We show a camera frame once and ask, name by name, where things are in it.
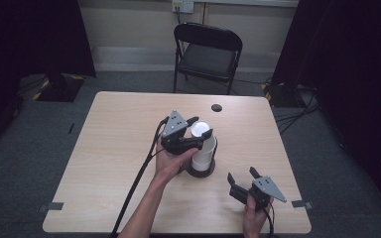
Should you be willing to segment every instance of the power outlet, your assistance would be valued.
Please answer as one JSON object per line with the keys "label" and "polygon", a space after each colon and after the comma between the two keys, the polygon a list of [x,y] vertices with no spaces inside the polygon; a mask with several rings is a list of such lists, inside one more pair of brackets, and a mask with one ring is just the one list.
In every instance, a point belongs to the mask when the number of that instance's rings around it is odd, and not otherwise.
{"label": "power outlet", "polygon": [[193,1],[173,0],[172,12],[193,13]]}

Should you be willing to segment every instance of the black object on floor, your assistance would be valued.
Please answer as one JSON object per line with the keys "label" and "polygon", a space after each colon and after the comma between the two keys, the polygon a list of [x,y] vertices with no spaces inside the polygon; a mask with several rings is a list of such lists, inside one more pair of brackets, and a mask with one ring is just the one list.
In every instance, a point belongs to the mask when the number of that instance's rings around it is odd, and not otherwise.
{"label": "black object on floor", "polygon": [[271,107],[306,108],[306,103],[300,93],[296,89],[286,86],[285,84],[262,84],[262,90]]}
{"label": "black object on floor", "polygon": [[74,102],[76,95],[83,84],[83,78],[80,76],[58,75],[49,76],[36,93],[34,99],[37,101],[52,102]]}

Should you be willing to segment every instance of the gray carpet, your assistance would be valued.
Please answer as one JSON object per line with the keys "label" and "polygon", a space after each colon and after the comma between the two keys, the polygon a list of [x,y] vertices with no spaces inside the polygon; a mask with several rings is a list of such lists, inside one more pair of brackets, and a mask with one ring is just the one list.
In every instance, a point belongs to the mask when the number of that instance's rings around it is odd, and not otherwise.
{"label": "gray carpet", "polygon": [[[239,72],[236,78],[245,81],[235,81],[233,94],[263,96],[260,83],[270,76]],[[33,75],[23,84],[38,78]],[[74,103],[34,101],[38,87],[24,92],[18,117],[0,136],[0,237],[108,237],[47,234],[42,229],[46,214],[37,209],[52,201],[98,91],[171,92],[172,84],[171,71],[99,72],[97,78],[85,81]],[[226,91],[223,85],[192,77],[181,80],[179,88],[189,93]],[[303,97],[308,100],[310,94]],[[273,108],[277,118],[301,110]],[[300,118],[282,135],[302,197],[314,208],[308,211],[311,233],[280,237],[381,237],[381,194],[341,150],[336,135],[319,110]]]}

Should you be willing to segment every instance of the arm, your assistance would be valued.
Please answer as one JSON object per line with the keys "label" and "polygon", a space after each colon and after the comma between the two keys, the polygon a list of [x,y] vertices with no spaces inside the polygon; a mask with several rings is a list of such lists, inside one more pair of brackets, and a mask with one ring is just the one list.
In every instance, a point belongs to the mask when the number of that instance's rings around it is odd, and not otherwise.
{"label": "arm", "polygon": [[[243,218],[243,235],[245,238],[259,238],[259,234],[261,233],[262,227],[265,224],[265,220],[267,219],[267,215],[261,209],[259,211],[255,211],[256,201],[253,196],[247,196],[245,214]],[[271,205],[268,205],[266,211],[269,212],[271,209]]]}
{"label": "arm", "polygon": [[163,191],[167,183],[178,173],[181,165],[190,160],[197,153],[197,149],[190,149],[179,156],[172,155],[164,150],[159,143],[156,148],[156,172],[147,188],[141,202],[138,204],[132,217],[126,223],[118,238],[149,237],[154,217],[162,200]]}

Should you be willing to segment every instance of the chair seat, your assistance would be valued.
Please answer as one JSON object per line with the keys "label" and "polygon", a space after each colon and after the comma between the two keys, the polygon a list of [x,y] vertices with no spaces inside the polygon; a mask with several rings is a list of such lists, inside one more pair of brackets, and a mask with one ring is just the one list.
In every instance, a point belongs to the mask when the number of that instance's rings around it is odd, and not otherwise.
{"label": "chair seat", "polygon": [[233,73],[235,58],[236,52],[189,44],[178,64],[178,70],[183,73],[222,77],[221,81],[226,82]]}

